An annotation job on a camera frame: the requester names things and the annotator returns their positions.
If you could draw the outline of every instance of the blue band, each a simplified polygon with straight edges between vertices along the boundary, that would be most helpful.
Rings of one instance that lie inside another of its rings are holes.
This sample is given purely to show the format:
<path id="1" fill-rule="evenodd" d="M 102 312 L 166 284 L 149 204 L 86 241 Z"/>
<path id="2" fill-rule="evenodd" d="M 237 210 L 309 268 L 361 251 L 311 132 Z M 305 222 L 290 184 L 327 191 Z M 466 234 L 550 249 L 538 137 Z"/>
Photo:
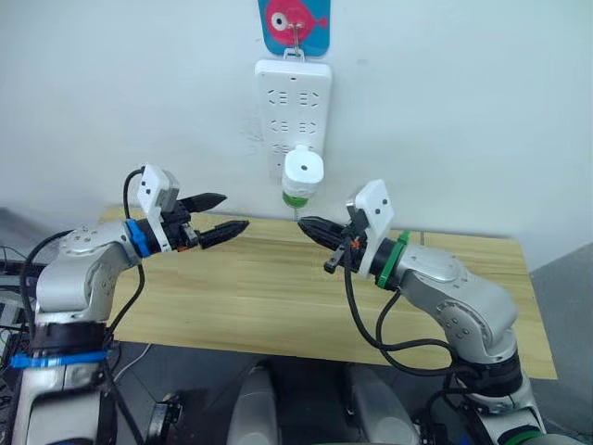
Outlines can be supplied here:
<path id="1" fill-rule="evenodd" d="M 52 366 L 64 366 L 76 363 L 101 362 L 107 357 L 105 350 L 87 352 L 85 354 L 63 355 L 61 357 L 40 357 L 33 358 L 23 354 L 15 354 L 10 360 L 10 366 L 15 369 L 24 368 L 50 368 Z"/>
<path id="2" fill-rule="evenodd" d="M 132 235 L 132 242 L 140 251 L 140 255 L 143 258 L 150 256 L 150 250 L 148 249 L 148 245 L 146 243 L 146 236 L 138 227 L 138 223 L 136 220 L 127 220 L 126 225 L 128 226 L 128 230 L 130 230 L 130 234 Z"/>

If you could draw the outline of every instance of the wall socket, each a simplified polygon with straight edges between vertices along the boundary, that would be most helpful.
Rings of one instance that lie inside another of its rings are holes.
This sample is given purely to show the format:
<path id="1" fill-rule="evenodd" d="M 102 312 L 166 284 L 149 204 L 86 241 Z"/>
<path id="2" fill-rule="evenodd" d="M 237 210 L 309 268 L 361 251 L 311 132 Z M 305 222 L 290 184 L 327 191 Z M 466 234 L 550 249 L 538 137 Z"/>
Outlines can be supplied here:
<path id="1" fill-rule="evenodd" d="M 323 155 L 332 71 L 322 63 L 264 59 L 256 64 L 256 80 L 270 174 L 281 178 L 284 157 L 297 145 Z"/>

